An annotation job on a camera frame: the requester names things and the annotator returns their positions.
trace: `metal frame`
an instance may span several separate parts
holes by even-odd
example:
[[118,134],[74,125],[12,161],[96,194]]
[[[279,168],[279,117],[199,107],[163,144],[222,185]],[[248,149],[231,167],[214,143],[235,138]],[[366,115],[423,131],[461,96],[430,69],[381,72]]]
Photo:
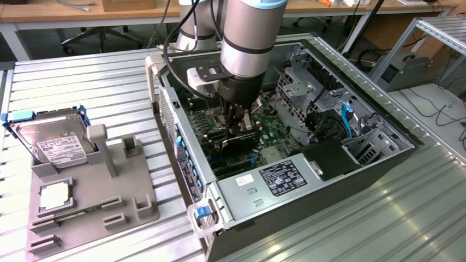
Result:
[[[445,16],[450,11],[450,8],[445,8],[441,16]],[[349,16],[353,15],[354,10],[349,8],[347,11],[330,11],[330,12],[306,12],[306,13],[285,13],[283,17],[317,17],[317,16]],[[343,52],[350,48],[355,36],[358,35],[363,22],[367,20],[370,10],[358,11],[357,15],[361,15],[359,23],[350,36],[349,42],[345,46]],[[402,10],[381,10],[378,14],[405,14],[405,13],[429,13],[431,7],[419,7],[418,9],[402,9]],[[96,27],[96,26],[122,26],[122,25],[147,25],[160,23],[162,17],[146,17],[131,19],[103,19],[103,20],[78,20],[78,21],[44,21],[44,22],[4,22],[0,23],[0,32],[5,38],[8,46],[15,54],[18,61],[31,60],[31,54],[28,48],[23,43],[19,30],[31,29],[58,29],[58,28],[75,28],[75,27]],[[179,22],[180,17],[167,17],[166,23]]]
[[[411,34],[415,29],[421,29],[439,40],[443,44],[451,47],[455,51],[458,51],[463,56],[466,56],[466,20],[463,17],[427,17],[427,18],[415,18],[410,25],[406,28],[403,35],[401,36],[395,46],[393,47],[389,55],[381,64],[377,65],[374,70],[371,71],[370,77],[374,82],[377,82],[387,69],[391,59],[403,48],[406,40],[411,37]],[[461,62],[454,63],[454,65],[449,68],[449,74],[454,71],[455,67]]]

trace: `warning sticker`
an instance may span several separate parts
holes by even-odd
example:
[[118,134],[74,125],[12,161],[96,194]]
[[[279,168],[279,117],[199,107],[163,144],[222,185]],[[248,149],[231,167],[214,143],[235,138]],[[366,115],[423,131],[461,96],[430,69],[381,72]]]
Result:
[[277,197],[307,185],[291,160],[259,170],[259,173]]
[[75,135],[38,142],[38,146],[54,165],[86,158],[82,143]]

